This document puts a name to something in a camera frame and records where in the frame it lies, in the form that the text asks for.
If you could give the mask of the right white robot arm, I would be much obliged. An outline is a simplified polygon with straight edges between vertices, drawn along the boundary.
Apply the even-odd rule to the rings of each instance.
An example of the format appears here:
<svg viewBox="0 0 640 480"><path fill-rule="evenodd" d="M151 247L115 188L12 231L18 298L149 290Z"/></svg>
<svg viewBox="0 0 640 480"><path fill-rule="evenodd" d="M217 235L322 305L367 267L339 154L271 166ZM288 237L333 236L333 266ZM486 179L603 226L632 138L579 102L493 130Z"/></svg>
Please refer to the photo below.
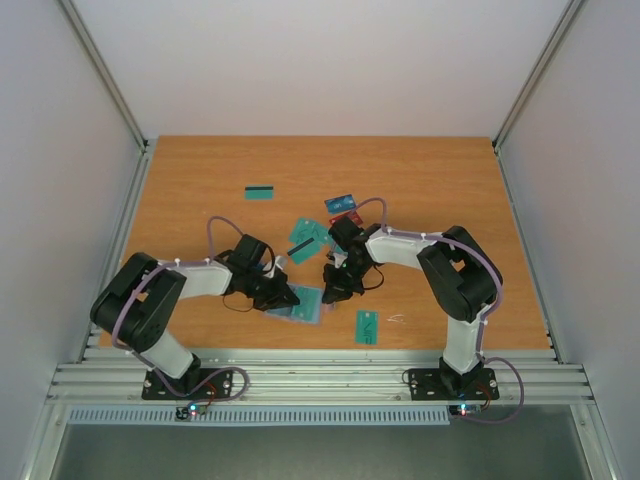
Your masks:
<svg viewBox="0 0 640 480"><path fill-rule="evenodd" d="M324 267L322 302L333 304L365 293L363 279L384 264L423 272L447 314L447 340L439 380L453 396L473 389L482 370L488 316L501 304L503 279L469 232L453 226L443 233L417 233L374 224L366 229L343 217L328 230L344 252Z"/></svg>

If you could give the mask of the teal VIP card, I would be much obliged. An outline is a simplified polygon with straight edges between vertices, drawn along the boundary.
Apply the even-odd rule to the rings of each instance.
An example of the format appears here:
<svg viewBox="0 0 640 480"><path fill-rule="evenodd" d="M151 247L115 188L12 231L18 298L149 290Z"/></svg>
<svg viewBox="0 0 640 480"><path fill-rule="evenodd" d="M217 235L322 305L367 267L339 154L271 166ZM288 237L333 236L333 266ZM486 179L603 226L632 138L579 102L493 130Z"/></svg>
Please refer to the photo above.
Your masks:
<svg viewBox="0 0 640 480"><path fill-rule="evenodd" d="M300 299L300 304L292 308L290 317L297 322L307 324L318 323L322 291L315 287L302 285L295 286L294 291Z"/></svg>

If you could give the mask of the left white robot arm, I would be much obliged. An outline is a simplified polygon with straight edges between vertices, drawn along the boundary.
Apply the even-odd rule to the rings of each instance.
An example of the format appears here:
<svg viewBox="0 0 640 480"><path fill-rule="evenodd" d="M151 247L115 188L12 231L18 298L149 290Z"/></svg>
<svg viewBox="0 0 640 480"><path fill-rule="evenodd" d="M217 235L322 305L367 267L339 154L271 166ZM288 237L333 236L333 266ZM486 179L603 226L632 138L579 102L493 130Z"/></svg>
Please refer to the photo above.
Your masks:
<svg viewBox="0 0 640 480"><path fill-rule="evenodd" d="M189 398L216 374L203 378L200 359L169 332L177 304L241 293L257 311L298 306L281 260L248 234L233 249L197 262L161 262L136 253L98 295L90 319L111 335L114 347L151 368L172 395Z"/></svg>

